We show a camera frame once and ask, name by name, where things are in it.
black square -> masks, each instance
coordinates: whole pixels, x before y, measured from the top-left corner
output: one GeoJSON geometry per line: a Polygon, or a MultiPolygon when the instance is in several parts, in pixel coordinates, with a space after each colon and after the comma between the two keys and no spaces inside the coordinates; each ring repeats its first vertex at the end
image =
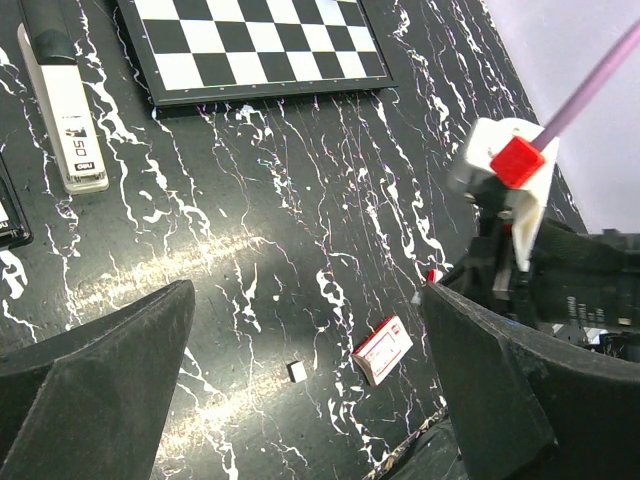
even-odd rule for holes
{"type": "Polygon", "coordinates": [[[238,0],[242,15],[247,22],[271,22],[271,10],[266,0],[238,0]]]}
{"type": "Polygon", "coordinates": [[[367,25],[357,3],[338,2],[338,5],[340,5],[342,16],[348,27],[365,27],[367,25]]]}
{"type": "Polygon", "coordinates": [[[213,20],[207,0],[177,0],[173,4],[180,20],[213,20]]]}
{"type": "Polygon", "coordinates": [[[336,27],[333,25],[327,26],[331,43],[336,52],[355,52],[356,47],[351,40],[349,29],[347,27],[336,27]]]}
{"type": "Polygon", "coordinates": [[[286,53],[259,53],[258,56],[269,82],[294,82],[296,80],[296,75],[293,73],[286,53]]]}
{"type": "Polygon", "coordinates": [[[196,53],[193,55],[205,87],[235,85],[236,78],[225,53],[196,53]]]}
{"type": "Polygon", "coordinates": [[[216,22],[225,52],[255,52],[246,23],[216,22]]]}
{"type": "Polygon", "coordinates": [[[293,5],[296,7],[296,12],[298,12],[300,23],[324,24],[315,0],[293,0],[293,5]]]}
{"type": "Polygon", "coordinates": [[[179,20],[144,20],[144,27],[154,53],[189,53],[179,20]]]}
{"type": "Polygon", "coordinates": [[[313,56],[316,58],[316,64],[323,79],[344,78],[338,56],[334,52],[315,52],[313,56]]]}
{"type": "Polygon", "coordinates": [[[304,34],[304,30],[302,30],[302,25],[276,23],[276,29],[285,52],[311,51],[307,37],[304,34]]]}
{"type": "Polygon", "coordinates": [[[386,77],[387,72],[384,70],[380,57],[375,52],[358,52],[360,61],[364,67],[367,77],[386,77]]]}

white square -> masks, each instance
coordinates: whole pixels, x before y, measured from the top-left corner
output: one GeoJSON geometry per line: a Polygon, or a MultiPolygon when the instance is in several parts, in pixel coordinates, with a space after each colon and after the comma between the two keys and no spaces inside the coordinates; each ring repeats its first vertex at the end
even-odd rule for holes
{"type": "Polygon", "coordinates": [[[260,63],[260,57],[254,52],[227,53],[233,76],[238,85],[256,85],[268,83],[267,76],[260,63]]]}
{"type": "Polygon", "coordinates": [[[182,20],[180,23],[191,53],[224,53],[224,45],[216,28],[216,22],[182,20]]]}
{"type": "Polygon", "coordinates": [[[200,72],[190,53],[163,53],[155,56],[160,77],[167,90],[202,88],[200,72]]]}
{"type": "Polygon", "coordinates": [[[273,23],[247,22],[256,52],[284,52],[280,35],[273,23]]]}
{"type": "Polygon", "coordinates": [[[292,363],[289,365],[289,370],[291,371],[291,378],[295,383],[299,383],[307,379],[307,372],[304,369],[304,364],[302,362],[292,363]]]}
{"type": "Polygon", "coordinates": [[[358,52],[336,52],[345,78],[366,78],[358,52]]]}
{"type": "Polygon", "coordinates": [[[347,27],[349,35],[358,52],[375,52],[376,44],[373,43],[371,33],[367,27],[347,27]]]}
{"type": "Polygon", "coordinates": [[[207,4],[214,20],[219,22],[244,22],[244,15],[242,15],[238,0],[207,0],[207,4]]]}
{"type": "Polygon", "coordinates": [[[322,80],[316,59],[311,52],[287,52],[291,69],[299,82],[322,80]]]}
{"type": "Polygon", "coordinates": [[[179,20],[173,0],[136,0],[138,14],[143,20],[179,20]]]}
{"type": "Polygon", "coordinates": [[[267,0],[267,4],[275,23],[300,23],[293,0],[267,0]]]}
{"type": "Polygon", "coordinates": [[[342,10],[336,0],[316,0],[320,16],[325,25],[346,25],[342,10]]]}
{"type": "Polygon", "coordinates": [[[324,25],[302,25],[304,36],[307,37],[312,52],[333,52],[333,43],[324,25]]]}

cable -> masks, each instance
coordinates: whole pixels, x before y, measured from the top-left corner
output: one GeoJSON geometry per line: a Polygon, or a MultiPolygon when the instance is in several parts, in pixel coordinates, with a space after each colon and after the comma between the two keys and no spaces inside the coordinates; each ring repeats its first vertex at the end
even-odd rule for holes
{"type": "Polygon", "coordinates": [[[531,145],[541,152],[555,137],[560,135],[607,83],[618,67],[624,63],[638,43],[640,43],[640,20],[609,50],[609,53],[556,113],[542,133],[531,142],[531,145]]]}

small white cube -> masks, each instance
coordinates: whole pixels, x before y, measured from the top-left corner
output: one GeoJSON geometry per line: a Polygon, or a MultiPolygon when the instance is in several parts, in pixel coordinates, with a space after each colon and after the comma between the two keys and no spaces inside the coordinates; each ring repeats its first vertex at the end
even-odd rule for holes
{"type": "Polygon", "coordinates": [[[289,371],[291,372],[291,379],[295,383],[299,383],[307,379],[307,372],[305,371],[302,362],[293,362],[289,365],[289,371]]]}

white 3d-printed part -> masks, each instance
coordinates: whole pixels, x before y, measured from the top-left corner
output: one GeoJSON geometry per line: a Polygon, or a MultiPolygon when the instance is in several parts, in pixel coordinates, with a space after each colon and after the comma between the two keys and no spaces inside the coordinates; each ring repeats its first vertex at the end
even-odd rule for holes
{"type": "MultiPolygon", "coordinates": [[[[490,163],[514,136],[531,142],[541,131],[540,125],[519,118],[499,121],[478,119],[467,137],[462,162],[458,162],[452,172],[452,186],[460,190],[478,173],[487,177],[495,175],[490,163]]],[[[531,251],[547,208],[558,148],[559,140],[556,138],[541,152],[545,164],[520,189],[512,190],[507,195],[506,206],[511,208],[513,214],[512,237],[516,263],[522,272],[529,271],[531,251]]]]}

